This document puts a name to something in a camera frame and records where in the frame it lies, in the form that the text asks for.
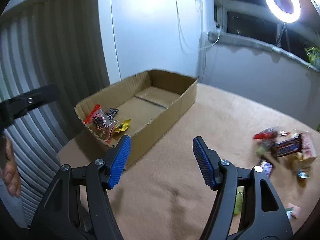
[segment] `cardboard box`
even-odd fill
[[[114,120],[131,119],[125,133],[108,143],[90,130],[100,144],[115,147],[120,137],[131,137],[131,152],[125,168],[140,158],[192,106],[197,79],[163,70],[145,71],[106,87],[79,102],[75,111],[81,122],[96,104],[103,111],[118,108]]]

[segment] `beige tablecloth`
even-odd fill
[[[320,153],[320,134],[303,123],[246,98],[199,84],[193,106],[108,192],[124,239],[199,239],[216,193],[201,176],[192,152],[193,138],[202,136],[220,158],[251,169],[259,162],[252,137],[272,126],[309,131]],[[59,152],[61,164],[72,167],[87,165],[103,155],[104,150],[87,131]],[[291,221],[295,232],[320,198],[320,167],[316,160],[311,179],[301,187],[295,174],[285,168],[284,158],[275,163],[270,179],[284,205],[290,202],[301,207],[300,217]],[[237,231],[238,224],[239,216],[235,216],[229,234]]]

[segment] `metal screw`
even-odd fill
[[[94,164],[96,164],[96,165],[101,165],[101,164],[103,164],[103,162],[104,162],[104,160],[102,160],[102,159],[96,159],[96,160],[94,161]]]
[[[263,171],[263,169],[262,169],[261,166],[255,166],[255,167],[254,167],[254,170],[255,170],[256,172],[262,172],[262,171]]]
[[[228,160],[221,160],[220,163],[223,165],[223,166],[228,166],[230,164],[230,161]]]
[[[60,169],[63,170],[63,171],[67,171],[67,170],[69,170],[69,165],[68,164],[63,164]]]

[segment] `blue gripper pad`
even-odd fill
[[[126,137],[121,148],[116,156],[111,168],[110,168],[110,179],[108,182],[108,186],[110,189],[114,187],[114,185],[118,184],[124,165],[127,161],[131,150],[131,139],[129,136]]]
[[[206,185],[212,188],[216,184],[213,176],[213,168],[197,138],[193,139],[192,148],[193,154],[196,157],[202,173],[202,177],[204,178],[204,182]]]

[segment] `human hand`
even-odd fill
[[[12,142],[6,136],[5,157],[7,159],[2,175],[8,192],[11,196],[21,196],[21,180],[18,173],[18,167],[14,160]]]

